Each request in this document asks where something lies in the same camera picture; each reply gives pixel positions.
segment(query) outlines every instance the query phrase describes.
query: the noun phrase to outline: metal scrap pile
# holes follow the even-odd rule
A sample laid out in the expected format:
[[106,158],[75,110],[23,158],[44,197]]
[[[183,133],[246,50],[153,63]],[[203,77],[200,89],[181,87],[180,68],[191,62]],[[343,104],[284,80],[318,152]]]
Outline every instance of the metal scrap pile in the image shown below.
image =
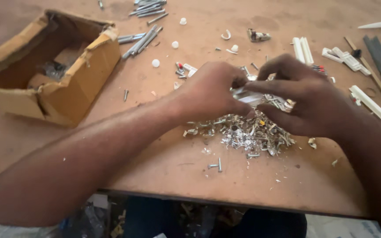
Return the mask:
[[[290,111],[294,105],[290,100],[268,94],[264,95],[262,103],[270,103],[282,111]],[[244,147],[246,151],[254,155],[253,157],[261,151],[268,151],[270,155],[279,154],[281,146],[288,147],[295,143],[295,140],[290,138],[290,133],[278,127],[257,109],[255,109],[255,117],[251,119],[229,114],[214,121],[188,123],[193,124],[194,128],[185,131],[183,136],[199,133],[204,137],[211,137],[219,132],[223,134],[221,143],[226,144],[226,148]]]

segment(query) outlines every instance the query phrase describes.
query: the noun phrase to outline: wooden stick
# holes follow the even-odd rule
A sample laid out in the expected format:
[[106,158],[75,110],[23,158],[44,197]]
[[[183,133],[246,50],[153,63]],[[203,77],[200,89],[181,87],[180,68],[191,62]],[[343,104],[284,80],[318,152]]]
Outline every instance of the wooden stick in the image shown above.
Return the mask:
[[[357,47],[353,44],[352,40],[349,39],[349,37],[344,37],[346,42],[348,42],[349,46],[352,48],[352,50],[357,50]],[[370,67],[370,65],[367,63],[364,57],[359,58],[362,62],[362,64],[371,72],[371,77],[374,79],[374,82],[378,86],[378,88],[381,91],[381,80],[377,77],[377,75],[373,72],[373,69]]]

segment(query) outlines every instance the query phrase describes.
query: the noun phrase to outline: forearm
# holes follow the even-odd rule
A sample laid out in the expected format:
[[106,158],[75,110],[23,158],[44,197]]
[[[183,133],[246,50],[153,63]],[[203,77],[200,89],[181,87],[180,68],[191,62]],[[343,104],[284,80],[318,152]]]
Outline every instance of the forearm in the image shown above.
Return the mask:
[[48,226],[65,218],[125,160],[184,121],[176,105],[163,98],[133,108],[21,159],[0,175],[0,224]]
[[365,188],[376,219],[381,224],[381,124],[373,117],[336,139]]

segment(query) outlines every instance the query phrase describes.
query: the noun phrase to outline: person's left hand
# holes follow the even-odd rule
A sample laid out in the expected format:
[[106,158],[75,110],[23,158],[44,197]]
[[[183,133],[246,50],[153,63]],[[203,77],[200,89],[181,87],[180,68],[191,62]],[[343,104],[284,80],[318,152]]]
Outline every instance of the person's left hand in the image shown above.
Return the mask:
[[254,111],[233,98],[230,87],[238,88],[248,79],[242,70],[225,62],[207,62],[169,96],[183,106],[187,121],[214,120],[226,114],[247,116]]

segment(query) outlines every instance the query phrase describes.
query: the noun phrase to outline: person's right hand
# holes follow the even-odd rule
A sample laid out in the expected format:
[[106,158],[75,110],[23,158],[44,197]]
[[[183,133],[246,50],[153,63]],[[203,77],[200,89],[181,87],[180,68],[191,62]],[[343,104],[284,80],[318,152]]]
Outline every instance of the person's right hand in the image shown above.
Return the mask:
[[[266,81],[272,73],[276,73],[275,79]],[[265,63],[258,81],[247,83],[245,88],[295,101],[290,113],[267,103],[258,105],[258,109],[278,126],[298,136],[338,139],[373,118],[357,109],[325,75],[288,54]]]

